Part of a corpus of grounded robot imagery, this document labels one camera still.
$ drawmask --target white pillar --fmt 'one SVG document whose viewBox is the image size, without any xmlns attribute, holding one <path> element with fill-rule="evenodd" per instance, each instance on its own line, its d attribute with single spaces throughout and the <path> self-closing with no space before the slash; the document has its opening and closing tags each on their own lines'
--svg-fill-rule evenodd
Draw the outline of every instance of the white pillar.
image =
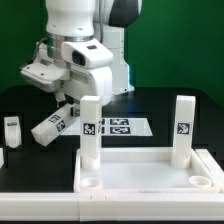
<svg viewBox="0 0 224 224">
<path fill-rule="evenodd" d="M 80 101 L 80 148 L 83 169 L 100 168 L 101 119 L 101 97 L 84 96 Z"/>
<path fill-rule="evenodd" d="M 177 169 L 190 165 L 195 97 L 177 96 L 171 164 Z"/>
</svg>

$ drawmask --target black surface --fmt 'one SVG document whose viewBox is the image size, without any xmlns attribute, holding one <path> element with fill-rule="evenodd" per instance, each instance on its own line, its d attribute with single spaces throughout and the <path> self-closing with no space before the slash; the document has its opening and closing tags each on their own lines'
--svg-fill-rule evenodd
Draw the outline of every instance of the black surface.
<svg viewBox="0 0 224 224">
<path fill-rule="evenodd" d="M 133 98 L 112 102 L 103 108 L 104 117 L 146 117 L 153 136 L 104 136 L 103 147 L 172 146 L 177 94 L 197 98 L 193 148 L 208 149 L 224 168 L 224 109 L 197 90 L 141 88 Z M 72 192 L 79 137 L 60 136 L 42 147 L 30 132 L 57 110 L 54 96 L 35 87 L 14 87 L 0 95 L 0 105 L 0 147 L 5 155 L 0 192 Z M 20 117 L 23 144 L 17 150 L 5 147 L 4 116 Z"/>
</svg>

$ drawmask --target circular hole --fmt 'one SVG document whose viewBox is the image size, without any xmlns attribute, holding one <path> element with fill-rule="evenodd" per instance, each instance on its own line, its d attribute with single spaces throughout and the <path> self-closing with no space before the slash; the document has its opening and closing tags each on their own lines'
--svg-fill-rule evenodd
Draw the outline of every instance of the circular hole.
<svg viewBox="0 0 224 224">
<path fill-rule="evenodd" d="M 86 178 L 80 183 L 80 186 L 86 189 L 102 189 L 102 185 L 102 181 L 97 178 Z"/>
<path fill-rule="evenodd" d="M 189 182 L 194 187 L 209 188 L 212 186 L 211 180 L 203 176 L 192 176 L 189 178 Z"/>
</svg>

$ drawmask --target small white object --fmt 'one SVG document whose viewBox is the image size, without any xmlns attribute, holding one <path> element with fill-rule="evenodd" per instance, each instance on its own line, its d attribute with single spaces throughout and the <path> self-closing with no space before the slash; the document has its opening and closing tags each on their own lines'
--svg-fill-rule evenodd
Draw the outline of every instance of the small white object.
<svg viewBox="0 0 224 224">
<path fill-rule="evenodd" d="M 192 186 L 199 188 L 209 188 L 212 186 L 211 180 L 203 176 L 192 176 L 189 178 L 189 182 Z"/>
<path fill-rule="evenodd" d="M 0 148 L 0 168 L 4 165 L 3 149 Z"/>
<path fill-rule="evenodd" d="M 86 178 L 81 181 L 80 187 L 86 190 L 98 190 L 103 188 L 103 182 L 99 178 Z"/>
<path fill-rule="evenodd" d="M 78 59 L 82 59 L 83 64 L 75 62 L 74 52 L 78 54 Z M 63 42 L 61 56 L 69 63 L 88 69 L 107 66 L 113 62 L 113 54 L 95 38 L 86 42 Z"/>
<path fill-rule="evenodd" d="M 101 97 L 84 96 L 80 101 L 82 167 L 96 170 L 100 167 L 101 151 Z"/>
<path fill-rule="evenodd" d="M 10 148 L 17 148 L 22 144 L 21 129 L 18 117 L 5 117 L 5 144 Z"/>
<path fill-rule="evenodd" d="M 76 121 L 75 116 L 71 116 L 71 109 L 78 108 L 77 105 L 66 104 L 34 129 L 31 130 L 36 142 L 47 146 L 57 138 L 64 130 Z"/>
<path fill-rule="evenodd" d="M 190 165 L 195 97 L 177 96 L 171 164 L 177 169 Z"/>
</svg>

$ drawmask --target white platform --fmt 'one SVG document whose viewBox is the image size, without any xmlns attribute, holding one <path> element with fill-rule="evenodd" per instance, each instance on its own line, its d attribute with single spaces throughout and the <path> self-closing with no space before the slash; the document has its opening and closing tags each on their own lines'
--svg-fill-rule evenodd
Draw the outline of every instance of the white platform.
<svg viewBox="0 0 224 224">
<path fill-rule="evenodd" d="M 196 153 L 192 153 L 189 170 L 176 170 L 178 178 L 175 179 L 172 175 L 168 176 L 173 170 L 167 163 L 171 155 L 170 150 L 171 148 L 145 148 L 141 149 L 141 156 L 137 156 L 139 150 L 136 152 L 136 149 L 126 148 L 123 152 L 121 149 L 107 149 L 102 153 L 105 154 L 103 156 L 105 164 L 112 165 L 109 161 L 113 163 L 112 161 L 119 155 L 116 169 L 123 169 L 120 173 L 110 170 L 110 173 L 114 173 L 112 180 L 117 180 L 112 181 L 114 190 L 111 189 L 112 184 L 104 180 L 104 178 L 110 180 L 110 176 L 106 177 L 99 173 L 98 177 L 104 182 L 101 190 L 86 189 L 81 193 L 64 194 L 1 193 L 0 220 L 224 220 L 224 173 L 219 165 L 207 150 L 196 150 Z M 140 163 L 142 158 L 145 160 L 143 165 Z M 125 166 L 125 160 L 128 160 L 128 166 Z M 143 172 L 141 177 L 148 179 L 146 184 L 141 182 L 142 180 L 138 183 L 133 181 L 134 173 L 130 169 L 132 165 L 138 167 L 135 169 L 135 174 Z M 85 172 L 81 171 L 80 174 L 81 176 L 76 170 L 76 178 L 79 180 L 89 177 Z M 126 193 L 122 188 L 127 183 L 121 181 L 124 174 L 126 180 L 129 179 L 134 183 Z M 212 187 L 189 186 L 188 177 L 195 174 L 211 179 Z"/>
</svg>

